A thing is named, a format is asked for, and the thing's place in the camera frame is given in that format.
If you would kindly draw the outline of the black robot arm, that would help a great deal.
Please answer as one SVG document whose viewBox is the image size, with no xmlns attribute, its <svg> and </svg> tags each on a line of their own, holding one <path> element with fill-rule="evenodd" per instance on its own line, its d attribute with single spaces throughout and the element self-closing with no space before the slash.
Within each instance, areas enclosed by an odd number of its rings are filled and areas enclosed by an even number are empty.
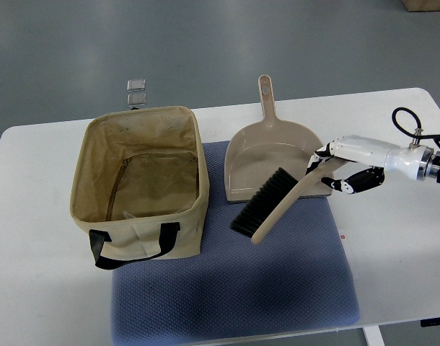
<svg viewBox="0 0 440 346">
<path fill-rule="evenodd" d="M 406 112 L 413 117 L 416 123 L 414 133 L 408 132 L 399 124 L 397 121 L 397 114 L 399 112 Z M 439 149 L 438 151 L 434 151 L 429 147 L 425 148 L 422 158 L 419 161 L 416 179 L 424 180 L 425 178 L 430 177 L 440 184 L 440 134 L 423 135 L 423 128 L 420 118 L 412 110 L 406 107 L 398 107 L 393 110 L 392 122 L 396 129 L 412 139 L 409 144 L 409 149 L 413 150 L 419 148 L 422 140 L 432 140 L 436 144 Z"/>
</svg>

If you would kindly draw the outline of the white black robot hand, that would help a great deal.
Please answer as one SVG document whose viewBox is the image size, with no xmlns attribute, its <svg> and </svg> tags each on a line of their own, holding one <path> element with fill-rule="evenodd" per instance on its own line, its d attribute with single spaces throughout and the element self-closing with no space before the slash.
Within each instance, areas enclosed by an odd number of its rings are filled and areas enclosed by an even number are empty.
<svg viewBox="0 0 440 346">
<path fill-rule="evenodd" d="M 309 160 L 307 172 L 332 158 L 367 166 L 346 179 L 321 179 L 321 183 L 333 190 L 354 194 L 382 185 L 386 171 L 399 171 L 414 180 L 436 179 L 440 155 L 432 148 L 418 144 L 400 147 L 361 136 L 344 136 L 316 150 Z"/>
</svg>

